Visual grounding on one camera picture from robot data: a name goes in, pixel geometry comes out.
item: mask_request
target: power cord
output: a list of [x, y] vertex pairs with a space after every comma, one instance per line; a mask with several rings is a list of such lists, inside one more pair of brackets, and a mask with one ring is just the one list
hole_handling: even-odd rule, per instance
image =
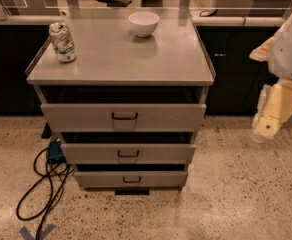
[[[47, 215], [55, 208], [55, 206], [58, 204], [58, 202], [60, 201], [63, 192], [64, 192], [64, 185], [66, 182], [67, 177], [73, 172], [73, 170], [70, 169], [70, 165], [67, 164], [65, 162], [64, 159], [56, 159], [56, 161], [52, 161], [48, 159], [48, 152], [50, 150], [50, 148], [52, 147], [52, 145], [55, 144], [57, 140], [51, 142], [49, 144], [48, 147], [44, 148], [42, 151], [40, 151], [33, 163], [33, 169], [35, 171], [35, 173], [37, 175], [39, 175], [41, 178], [24, 194], [24, 196], [21, 198], [21, 200], [18, 202], [17, 208], [16, 208], [16, 216], [18, 219], [22, 220], [22, 221], [30, 221], [33, 219], [38, 218], [39, 216], [42, 215], [42, 219], [38, 225], [37, 231], [36, 231], [36, 240], [40, 239], [40, 235], [42, 232], [42, 228], [43, 228], [43, 224], [46, 220]], [[42, 154], [46, 154], [46, 163], [45, 163], [45, 173], [41, 173], [37, 170], [37, 162], [38, 162], [38, 158], [42, 155]], [[60, 166], [65, 165], [65, 168], [62, 169], [60, 171]], [[58, 179], [60, 180], [61, 184], [58, 187], [57, 190], [54, 189], [54, 184], [52, 181], [53, 177], [58, 177]], [[26, 200], [26, 198], [28, 197], [28, 195], [34, 191], [34, 189], [40, 184], [42, 183], [45, 179], [48, 180], [49, 185], [50, 185], [50, 194], [49, 194], [49, 199], [46, 203], [46, 205], [44, 206], [44, 208], [42, 210], [40, 210], [38, 213], [36, 213], [33, 216], [30, 217], [22, 217], [20, 215], [20, 208], [21, 205], [23, 204], [23, 202]]]

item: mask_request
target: cabinet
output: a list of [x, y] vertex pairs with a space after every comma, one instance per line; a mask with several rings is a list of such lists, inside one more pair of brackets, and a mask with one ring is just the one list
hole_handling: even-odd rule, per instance
[[145, 39], [128, 30], [135, 11], [72, 14], [77, 59], [59, 63], [49, 46], [28, 77], [84, 189], [182, 188], [187, 180], [213, 71], [187, 12], [152, 10], [161, 22]]

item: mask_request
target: bowl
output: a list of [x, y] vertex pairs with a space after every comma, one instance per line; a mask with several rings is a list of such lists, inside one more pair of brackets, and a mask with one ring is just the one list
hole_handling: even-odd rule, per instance
[[140, 37], [151, 36], [158, 26], [159, 19], [159, 16], [152, 12], [136, 12], [128, 17], [131, 30]]

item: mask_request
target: speckled floor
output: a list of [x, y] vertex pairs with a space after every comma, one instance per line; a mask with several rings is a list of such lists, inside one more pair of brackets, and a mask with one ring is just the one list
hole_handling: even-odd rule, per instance
[[[207, 117], [182, 191], [140, 196], [84, 192], [70, 177], [47, 217], [45, 239], [292, 240], [292, 119], [272, 141], [250, 139], [250, 117]], [[0, 239], [33, 239], [39, 219], [17, 219], [18, 201], [38, 176], [47, 145], [42, 117], [0, 117]], [[31, 215], [47, 187], [22, 209]]]

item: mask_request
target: can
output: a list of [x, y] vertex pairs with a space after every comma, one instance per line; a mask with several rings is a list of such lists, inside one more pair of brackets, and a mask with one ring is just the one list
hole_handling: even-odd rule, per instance
[[49, 35], [52, 38], [52, 45], [60, 62], [71, 62], [76, 59], [74, 41], [66, 24], [50, 24]]

